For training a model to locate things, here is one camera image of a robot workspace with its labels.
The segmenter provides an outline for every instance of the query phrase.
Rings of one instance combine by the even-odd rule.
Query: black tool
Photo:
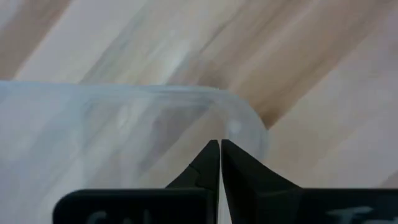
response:
[[[221,171],[233,224],[398,223],[398,190],[303,189],[229,140]],[[165,189],[79,190],[58,202],[53,224],[216,224],[219,173],[212,140]]]

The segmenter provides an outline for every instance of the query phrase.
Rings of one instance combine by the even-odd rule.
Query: clear plastic container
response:
[[[261,120],[227,91],[0,82],[0,223],[50,224],[78,189],[165,187],[210,139],[266,153]]]

